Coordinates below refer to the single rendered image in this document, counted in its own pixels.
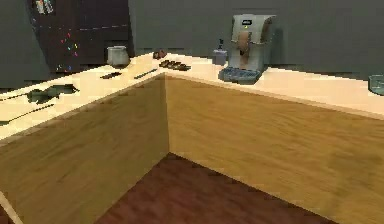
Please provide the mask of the grey coffee machine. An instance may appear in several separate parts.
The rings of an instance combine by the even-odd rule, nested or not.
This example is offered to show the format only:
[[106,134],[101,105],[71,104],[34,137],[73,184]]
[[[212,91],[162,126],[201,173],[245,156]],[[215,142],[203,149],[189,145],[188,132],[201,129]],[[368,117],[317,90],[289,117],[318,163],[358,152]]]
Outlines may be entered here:
[[228,66],[218,78],[225,82],[253,85],[266,70],[275,28],[275,15],[234,15]]

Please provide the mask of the dark green flat utensil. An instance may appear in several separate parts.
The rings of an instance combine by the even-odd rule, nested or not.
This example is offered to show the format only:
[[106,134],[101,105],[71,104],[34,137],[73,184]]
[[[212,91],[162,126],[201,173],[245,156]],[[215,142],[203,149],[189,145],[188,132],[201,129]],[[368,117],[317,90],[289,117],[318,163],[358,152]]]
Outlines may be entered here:
[[73,84],[51,85],[44,90],[31,90],[27,93],[27,98],[29,103],[43,104],[53,98],[59,98],[61,94],[73,94],[75,92],[78,92],[78,89]]

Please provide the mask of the wooden kitchen counter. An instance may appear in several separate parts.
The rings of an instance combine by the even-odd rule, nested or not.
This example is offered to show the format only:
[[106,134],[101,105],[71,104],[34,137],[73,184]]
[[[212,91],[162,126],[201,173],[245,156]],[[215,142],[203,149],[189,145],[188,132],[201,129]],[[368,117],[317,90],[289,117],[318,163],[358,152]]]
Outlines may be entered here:
[[43,105],[1,94],[0,206],[14,223],[92,224],[174,153],[338,224],[384,224],[384,97],[366,82],[270,68],[239,85],[208,59],[185,63],[83,71],[67,77],[78,92]]

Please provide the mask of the grey soap dispenser bottle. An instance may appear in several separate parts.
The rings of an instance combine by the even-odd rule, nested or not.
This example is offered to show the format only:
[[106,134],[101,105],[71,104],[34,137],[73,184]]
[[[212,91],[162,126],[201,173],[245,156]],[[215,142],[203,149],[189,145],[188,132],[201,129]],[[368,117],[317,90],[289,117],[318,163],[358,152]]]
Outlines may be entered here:
[[220,39],[218,48],[213,51],[212,63],[223,66],[227,60],[227,51],[223,48],[224,40]]

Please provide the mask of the dark fridge with magnets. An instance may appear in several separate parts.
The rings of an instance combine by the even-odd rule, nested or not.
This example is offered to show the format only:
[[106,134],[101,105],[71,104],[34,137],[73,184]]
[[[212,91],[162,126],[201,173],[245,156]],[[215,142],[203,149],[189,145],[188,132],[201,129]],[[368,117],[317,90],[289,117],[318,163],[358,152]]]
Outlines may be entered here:
[[135,55],[128,0],[24,1],[53,74],[102,66],[112,46],[124,46],[129,56]]

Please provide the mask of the grey metal pot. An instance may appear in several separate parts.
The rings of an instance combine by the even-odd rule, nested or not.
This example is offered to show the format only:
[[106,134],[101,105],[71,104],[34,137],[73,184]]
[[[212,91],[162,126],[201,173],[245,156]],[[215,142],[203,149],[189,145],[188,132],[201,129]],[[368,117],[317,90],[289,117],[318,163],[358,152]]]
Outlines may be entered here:
[[111,46],[107,48],[107,63],[111,66],[126,67],[130,58],[125,46]]

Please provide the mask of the black knife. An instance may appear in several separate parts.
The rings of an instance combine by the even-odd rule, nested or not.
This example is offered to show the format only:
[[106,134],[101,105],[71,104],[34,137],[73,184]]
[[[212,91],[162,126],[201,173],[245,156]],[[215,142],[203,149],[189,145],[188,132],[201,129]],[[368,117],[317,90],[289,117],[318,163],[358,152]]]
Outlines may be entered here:
[[144,76],[146,76],[146,75],[148,75],[148,74],[150,74],[150,73],[152,73],[152,72],[155,72],[155,71],[157,71],[158,69],[156,68],[156,69],[151,69],[150,71],[147,71],[147,72],[144,72],[144,73],[142,73],[142,74],[139,74],[139,75],[137,75],[137,76],[135,76],[135,77],[133,77],[134,79],[140,79],[140,78],[142,78],[142,77],[144,77]]

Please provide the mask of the grey glass bowl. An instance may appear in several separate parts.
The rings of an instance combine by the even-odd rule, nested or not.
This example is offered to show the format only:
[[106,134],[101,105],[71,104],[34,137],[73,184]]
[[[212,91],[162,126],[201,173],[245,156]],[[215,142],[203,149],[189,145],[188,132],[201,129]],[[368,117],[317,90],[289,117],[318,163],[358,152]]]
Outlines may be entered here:
[[370,75],[368,90],[376,95],[384,96],[384,75]]

